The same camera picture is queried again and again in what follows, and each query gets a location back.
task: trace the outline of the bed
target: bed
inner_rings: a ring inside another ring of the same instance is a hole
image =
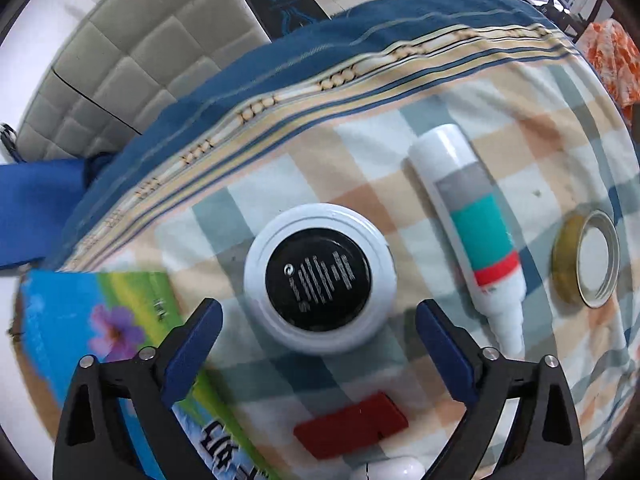
[[[494,180],[527,281],[526,358],[558,356],[588,462],[629,406],[640,338],[640,181],[620,113],[572,42],[517,0],[379,0],[246,54],[162,112],[100,176],[48,269],[165,270],[187,317],[219,300],[207,363],[218,393],[283,479],[346,479],[367,460],[433,463],[463,415],[421,345],[416,304],[435,298],[480,346],[495,346],[406,163],[422,133],[456,123]],[[279,212],[332,202],[385,235],[398,295],[368,344],[330,358],[271,340],[246,310],[242,264]],[[599,208],[621,272],[600,309],[563,303],[550,252],[563,219]],[[299,422],[383,390],[409,429],[315,460]],[[505,420],[515,405],[507,403]],[[479,476],[508,433],[498,429]]]

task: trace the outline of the red block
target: red block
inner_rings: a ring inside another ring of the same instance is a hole
[[[406,417],[378,392],[339,412],[297,425],[293,434],[318,460],[372,446],[409,427]]]

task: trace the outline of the checkered fabric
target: checkered fabric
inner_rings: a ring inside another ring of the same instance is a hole
[[[515,0],[500,1],[525,12]],[[375,9],[364,5],[351,16]],[[73,245],[62,269],[165,269],[185,316],[203,297],[220,300],[225,325],[209,355],[210,371],[282,478],[345,479],[365,460],[404,455],[429,466],[464,408],[447,394],[417,336],[415,305],[435,298],[480,346],[496,345],[406,160],[424,132],[458,124],[494,180],[520,253],[526,358],[559,357],[590,459],[622,417],[637,375],[638,160],[587,62],[542,16],[526,12],[527,23],[466,22],[427,33],[408,26],[401,39],[375,52],[254,92],[124,192]],[[284,210],[314,202],[370,219],[385,235],[398,272],[384,328],[364,346],[325,358],[275,342],[250,317],[242,288],[254,237]],[[614,220],[621,252],[616,292],[597,310],[564,304],[550,278],[563,219],[593,208]],[[293,436],[296,424],[378,390],[407,416],[407,430],[321,462]],[[497,461],[515,407],[507,403],[479,474]]]

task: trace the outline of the blue cloth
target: blue cloth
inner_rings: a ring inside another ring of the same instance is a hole
[[[452,25],[533,23],[555,28],[520,0],[377,0],[252,50],[167,107],[144,135],[129,143],[82,200],[45,267],[62,266],[75,245],[127,190],[244,99],[304,81],[357,54],[380,52],[397,40]]]
[[[0,269],[46,257],[84,196],[84,160],[0,166]]]

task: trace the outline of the metal screw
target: metal screw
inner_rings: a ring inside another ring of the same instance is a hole
[[[88,368],[89,366],[94,364],[94,361],[95,361],[94,356],[85,355],[80,359],[80,362],[78,364],[80,365],[81,368]]]
[[[482,355],[489,359],[489,361],[495,361],[500,357],[500,352],[498,352],[494,347],[488,346],[487,348],[482,349]]]
[[[156,356],[156,349],[152,346],[145,346],[140,352],[138,352],[138,357],[143,361],[149,361],[149,359],[153,359]]]
[[[550,368],[558,368],[558,365],[560,364],[558,359],[553,355],[545,355],[545,363]]]

